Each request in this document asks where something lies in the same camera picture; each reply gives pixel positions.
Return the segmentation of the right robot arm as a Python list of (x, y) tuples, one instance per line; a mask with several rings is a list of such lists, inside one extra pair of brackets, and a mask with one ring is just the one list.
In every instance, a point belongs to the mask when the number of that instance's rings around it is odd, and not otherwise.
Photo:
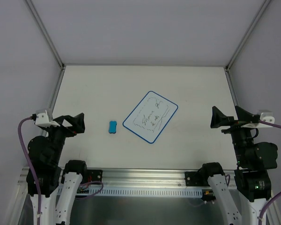
[(237, 160), (234, 179), (241, 210), (237, 209), (219, 163), (205, 163), (198, 172), (201, 183), (211, 187), (225, 225), (260, 225), (266, 212), (263, 206), (271, 198), (271, 181), (267, 171), (277, 168), (278, 147), (269, 142), (254, 143), (259, 134), (252, 135), (251, 131), (271, 128), (275, 119), (273, 113), (267, 110), (252, 114), (236, 106), (235, 111), (236, 119), (213, 106), (210, 127), (223, 127), (221, 132), (231, 136)]

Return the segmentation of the blue-framed small whiteboard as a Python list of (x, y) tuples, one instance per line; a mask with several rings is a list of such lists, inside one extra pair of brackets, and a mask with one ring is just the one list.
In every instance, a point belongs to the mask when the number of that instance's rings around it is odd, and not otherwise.
[(153, 144), (177, 110), (177, 104), (149, 91), (122, 125), (147, 143)]

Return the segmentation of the blue foam whiteboard eraser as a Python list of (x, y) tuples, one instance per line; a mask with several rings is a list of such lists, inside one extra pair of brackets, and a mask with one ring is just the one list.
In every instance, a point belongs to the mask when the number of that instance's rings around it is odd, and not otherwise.
[(110, 134), (115, 134), (117, 132), (117, 122), (115, 120), (111, 120), (109, 122), (109, 130)]

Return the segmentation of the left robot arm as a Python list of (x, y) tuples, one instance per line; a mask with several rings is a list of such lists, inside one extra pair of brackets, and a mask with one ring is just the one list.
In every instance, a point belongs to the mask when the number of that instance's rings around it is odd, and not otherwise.
[(88, 179), (85, 161), (70, 160), (59, 167), (66, 138), (85, 132), (84, 114), (53, 118), (47, 110), (33, 114), (35, 125), (48, 133), (28, 144), (30, 160), (26, 178), (36, 225), (68, 225), (76, 191)]

